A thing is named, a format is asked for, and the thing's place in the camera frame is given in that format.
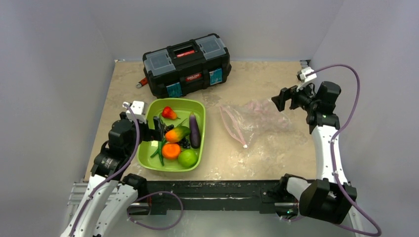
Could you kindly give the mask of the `red fake food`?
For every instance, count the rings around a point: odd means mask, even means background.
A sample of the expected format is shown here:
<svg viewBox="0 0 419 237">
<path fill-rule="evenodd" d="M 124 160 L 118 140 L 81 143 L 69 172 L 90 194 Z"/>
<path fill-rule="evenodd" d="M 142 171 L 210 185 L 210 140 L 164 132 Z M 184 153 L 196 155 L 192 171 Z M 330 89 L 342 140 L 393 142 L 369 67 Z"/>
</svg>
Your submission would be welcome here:
<svg viewBox="0 0 419 237">
<path fill-rule="evenodd" d="M 177 113 L 169 106 L 163 108 L 161 116 L 165 119 L 177 120 L 179 119 Z"/>
</svg>

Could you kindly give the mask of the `orange green fake mango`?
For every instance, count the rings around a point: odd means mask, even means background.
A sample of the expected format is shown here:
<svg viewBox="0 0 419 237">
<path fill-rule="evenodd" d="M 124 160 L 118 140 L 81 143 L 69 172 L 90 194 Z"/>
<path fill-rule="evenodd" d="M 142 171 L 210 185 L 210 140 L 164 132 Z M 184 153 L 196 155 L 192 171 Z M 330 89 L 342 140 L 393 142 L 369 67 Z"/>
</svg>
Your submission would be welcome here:
<svg viewBox="0 0 419 237">
<path fill-rule="evenodd" d="M 186 126 L 178 126 L 165 134 L 165 139 L 169 143 L 177 143 L 191 133 L 190 128 Z"/>
</svg>

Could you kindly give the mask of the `green plastic tray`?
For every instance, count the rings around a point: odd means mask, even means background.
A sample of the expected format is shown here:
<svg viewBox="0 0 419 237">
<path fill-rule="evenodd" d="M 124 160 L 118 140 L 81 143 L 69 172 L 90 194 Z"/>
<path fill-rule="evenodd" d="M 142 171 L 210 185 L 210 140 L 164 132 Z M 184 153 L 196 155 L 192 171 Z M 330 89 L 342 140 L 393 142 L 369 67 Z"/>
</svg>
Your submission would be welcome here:
<svg viewBox="0 0 419 237">
<path fill-rule="evenodd" d="M 156 152 L 158 148 L 158 142 L 145 142 L 143 141 L 137 151 L 137 159 L 141 166 L 148 168 L 150 170 L 161 171 L 161 172 L 187 172 L 195 169 L 201 162 L 204 140 L 205 140 L 205 130 L 206 130 L 206 109 L 205 106 L 195 100 L 182 99 L 182 98 L 165 98 L 154 100 L 147 109 L 146 118 L 149 120 L 149 127 L 154 128 L 152 122 L 153 117 L 157 117 L 161 114 L 163 109 L 169 106 L 174 112 L 180 117 L 178 120 L 171 120 L 168 118 L 162 118 L 162 122 L 165 125 L 174 125 L 179 124 L 186 127 L 189 126 L 189 115 L 194 113 L 196 116 L 197 124 L 199 131 L 201 133 L 201 145 L 199 148 L 192 149 L 197 155 L 197 160 L 192 166 L 183 167 L 179 162 L 175 160 L 163 159 L 164 165 L 161 164 L 161 159 Z"/>
</svg>

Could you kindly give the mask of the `orange fake fruit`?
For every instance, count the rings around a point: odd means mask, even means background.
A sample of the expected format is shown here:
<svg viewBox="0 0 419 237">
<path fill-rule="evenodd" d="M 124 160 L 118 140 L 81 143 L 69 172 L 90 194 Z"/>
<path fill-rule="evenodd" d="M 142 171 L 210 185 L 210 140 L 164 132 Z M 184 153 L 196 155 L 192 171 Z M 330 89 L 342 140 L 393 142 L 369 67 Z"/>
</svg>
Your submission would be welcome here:
<svg viewBox="0 0 419 237">
<path fill-rule="evenodd" d="M 181 153 L 181 147 L 177 143 L 166 143 L 162 147 L 162 155 L 168 160 L 178 159 Z"/>
</svg>

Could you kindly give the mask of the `black fake grapes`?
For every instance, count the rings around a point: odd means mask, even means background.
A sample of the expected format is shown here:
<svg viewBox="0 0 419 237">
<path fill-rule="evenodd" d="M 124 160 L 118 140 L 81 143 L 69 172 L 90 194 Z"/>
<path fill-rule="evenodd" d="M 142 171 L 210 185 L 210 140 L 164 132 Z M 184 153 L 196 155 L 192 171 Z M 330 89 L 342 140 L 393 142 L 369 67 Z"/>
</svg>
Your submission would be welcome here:
<svg viewBox="0 0 419 237">
<path fill-rule="evenodd" d="M 178 127 L 178 126 L 169 125 L 169 126 L 166 128 L 166 132 L 165 132 L 165 134 L 166 134 L 168 131 L 170 131 L 170 130 L 172 130 L 173 128 Z M 183 147 L 183 148 L 187 148 L 187 147 L 188 147 L 187 138 L 186 138 L 186 137 L 185 137 L 185 138 L 183 138 L 181 141 L 177 142 L 177 144 L 179 144 L 179 145 L 180 145 L 181 147 Z"/>
</svg>

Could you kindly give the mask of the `purple fake eggplant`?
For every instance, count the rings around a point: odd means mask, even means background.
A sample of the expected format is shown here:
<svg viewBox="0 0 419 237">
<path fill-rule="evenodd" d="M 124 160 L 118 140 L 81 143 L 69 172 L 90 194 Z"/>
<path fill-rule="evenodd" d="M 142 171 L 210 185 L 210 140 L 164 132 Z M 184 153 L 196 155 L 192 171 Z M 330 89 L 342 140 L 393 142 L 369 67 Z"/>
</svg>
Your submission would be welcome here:
<svg viewBox="0 0 419 237">
<path fill-rule="evenodd" d="M 191 112 L 189 116 L 189 128 L 191 130 L 191 133 L 189 135 L 191 147 L 194 149 L 198 149 L 201 145 L 201 133 L 197 123 L 197 118 L 193 112 Z"/>
</svg>

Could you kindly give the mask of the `clear zip top bag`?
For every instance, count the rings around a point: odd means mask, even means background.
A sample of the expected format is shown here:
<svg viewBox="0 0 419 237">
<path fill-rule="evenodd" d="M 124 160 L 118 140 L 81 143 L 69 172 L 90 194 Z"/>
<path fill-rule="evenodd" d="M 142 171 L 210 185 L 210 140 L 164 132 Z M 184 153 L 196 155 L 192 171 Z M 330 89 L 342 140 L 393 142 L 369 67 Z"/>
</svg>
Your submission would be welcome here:
<svg viewBox="0 0 419 237">
<path fill-rule="evenodd" d="M 265 132 L 282 132 L 291 128 L 287 115 L 277 110 L 271 99 L 250 100 L 246 104 L 219 106 L 224 127 L 243 148 L 248 148 Z"/>
</svg>

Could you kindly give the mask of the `green fake apple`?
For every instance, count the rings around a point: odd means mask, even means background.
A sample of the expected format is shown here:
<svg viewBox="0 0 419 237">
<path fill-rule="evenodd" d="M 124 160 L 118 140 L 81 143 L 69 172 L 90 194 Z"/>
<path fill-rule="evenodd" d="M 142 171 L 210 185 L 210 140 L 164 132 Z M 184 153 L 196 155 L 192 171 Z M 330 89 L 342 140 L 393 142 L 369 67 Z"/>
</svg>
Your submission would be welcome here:
<svg viewBox="0 0 419 237">
<path fill-rule="evenodd" d="M 193 150 L 186 149 L 179 154 L 177 160 L 182 167 L 190 168 L 198 162 L 199 157 Z"/>
</svg>

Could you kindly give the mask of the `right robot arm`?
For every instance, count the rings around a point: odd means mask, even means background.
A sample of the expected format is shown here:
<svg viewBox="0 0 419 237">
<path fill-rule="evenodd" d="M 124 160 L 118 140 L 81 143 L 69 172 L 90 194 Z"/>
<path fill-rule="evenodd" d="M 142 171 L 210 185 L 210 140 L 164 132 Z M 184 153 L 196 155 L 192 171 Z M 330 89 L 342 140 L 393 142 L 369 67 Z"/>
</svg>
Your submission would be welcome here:
<svg viewBox="0 0 419 237">
<path fill-rule="evenodd" d="M 290 109 L 302 108 L 307 113 L 306 123 L 312 136 L 316 153 L 316 178 L 308 180 L 285 174 L 277 188 L 280 199 L 293 197 L 299 202 L 302 216 L 341 224 L 357 198 L 357 190 L 349 185 L 340 161 L 338 135 L 339 118 L 334 114 L 335 103 L 341 93 L 339 85 L 324 81 L 318 90 L 312 83 L 298 89 L 282 88 L 272 101 L 281 112 L 286 101 Z"/>
</svg>

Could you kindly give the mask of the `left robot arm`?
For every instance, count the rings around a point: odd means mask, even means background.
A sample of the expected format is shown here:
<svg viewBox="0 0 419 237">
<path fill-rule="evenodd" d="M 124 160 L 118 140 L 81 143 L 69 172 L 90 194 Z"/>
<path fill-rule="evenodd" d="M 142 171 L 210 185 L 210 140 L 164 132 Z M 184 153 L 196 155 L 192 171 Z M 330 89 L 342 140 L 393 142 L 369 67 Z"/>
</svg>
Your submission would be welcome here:
<svg viewBox="0 0 419 237">
<path fill-rule="evenodd" d="M 147 181 L 138 175 L 123 176 L 142 141 L 161 141 L 164 125 L 153 118 L 154 128 L 133 121 L 122 112 L 112 124 L 91 169 L 82 201 L 63 237 L 105 237 L 135 201 L 147 197 Z"/>
</svg>

